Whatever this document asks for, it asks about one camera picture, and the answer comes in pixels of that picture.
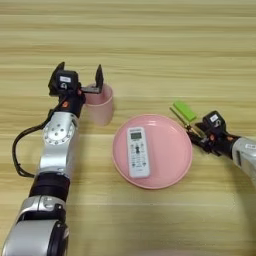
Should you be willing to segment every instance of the wood grain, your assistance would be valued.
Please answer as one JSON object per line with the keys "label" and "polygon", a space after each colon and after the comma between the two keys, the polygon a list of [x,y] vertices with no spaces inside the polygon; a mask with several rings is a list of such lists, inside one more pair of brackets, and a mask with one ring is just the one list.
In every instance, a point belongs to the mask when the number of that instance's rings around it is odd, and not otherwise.
{"label": "wood grain", "polygon": [[[230,132],[253,138],[255,31],[249,0],[0,0],[0,248],[32,183],[15,173],[13,139],[55,104],[48,79],[64,60],[85,85],[101,63],[115,94],[110,125],[81,117],[69,255],[255,255],[255,189],[228,159],[194,148],[187,176],[159,191],[128,184],[111,160],[122,123],[144,113],[175,119],[176,99],[199,117],[219,110]],[[40,133],[21,143],[26,168],[36,169],[41,150]]]}

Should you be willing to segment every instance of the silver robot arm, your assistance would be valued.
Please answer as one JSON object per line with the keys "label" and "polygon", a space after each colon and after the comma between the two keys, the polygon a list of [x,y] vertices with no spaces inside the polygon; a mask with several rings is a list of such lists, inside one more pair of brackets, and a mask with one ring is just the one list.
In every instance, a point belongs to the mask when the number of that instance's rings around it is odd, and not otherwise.
{"label": "silver robot arm", "polygon": [[[75,165],[78,119],[85,103],[85,93],[102,91],[101,66],[95,80],[95,86],[81,87],[78,74],[64,70],[64,63],[60,63],[53,72],[49,83],[50,95],[59,97],[60,103],[51,112],[49,121],[43,123],[44,149],[39,168],[29,196],[24,200],[5,241],[2,256],[66,255],[69,237],[65,223],[66,200]],[[41,126],[36,126],[36,129],[42,129]],[[16,140],[34,128],[26,129]],[[15,149],[13,159],[19,175],[33,177],[20,167]]]}
{"label": "silver robot arm", "polygon": [[225,155],[232,159],[235,165],[250,177],[256,187],[256,142],[229,134],[225,120],[217,111],[210,112],[196,126],[204,136],[198,136],[188,130],[192,143],[207,153]]}
{"label": "silver robot arm", "polygon": [[5,242],[3,256],[66,253],[66,199],[74,169],[78,118],[69,112],[55,112],[43,136],[45,146],[35,182]]}
{"label": "silver robot arm", "polygon": [[256,187],[256,142],[247,138],[238,139],[232,148],[232,158]]}

